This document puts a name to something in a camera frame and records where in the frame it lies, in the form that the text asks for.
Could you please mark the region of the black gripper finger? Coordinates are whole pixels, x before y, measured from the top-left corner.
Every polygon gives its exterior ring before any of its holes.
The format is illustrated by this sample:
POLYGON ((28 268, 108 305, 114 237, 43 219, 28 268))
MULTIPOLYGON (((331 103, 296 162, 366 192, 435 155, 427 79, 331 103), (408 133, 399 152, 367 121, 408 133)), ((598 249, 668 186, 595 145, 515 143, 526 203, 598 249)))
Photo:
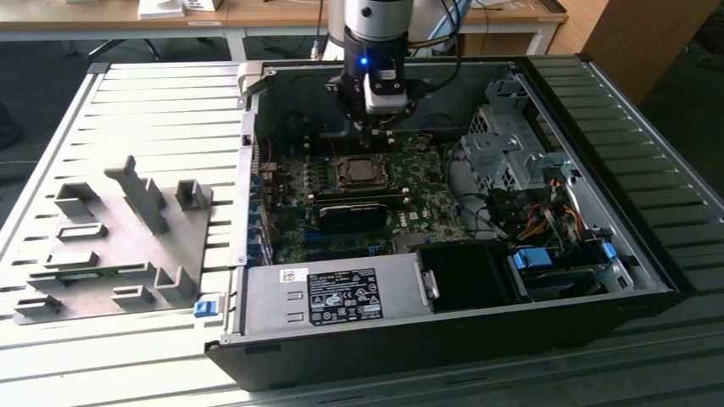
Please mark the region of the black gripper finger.
POLYGON ((363 86, 356 80, 331 78, 326 90, 343 115, 343 139, 352 148, 370 149, 374 119, 366 107, 363 86))
POLYGON ((375 137, 386 134, 414 116, 420 101, 428 94, 428 89, 427 81, 411 80, 407 81, 407 89, 402 94, 372 94, 372 135, 375 137))

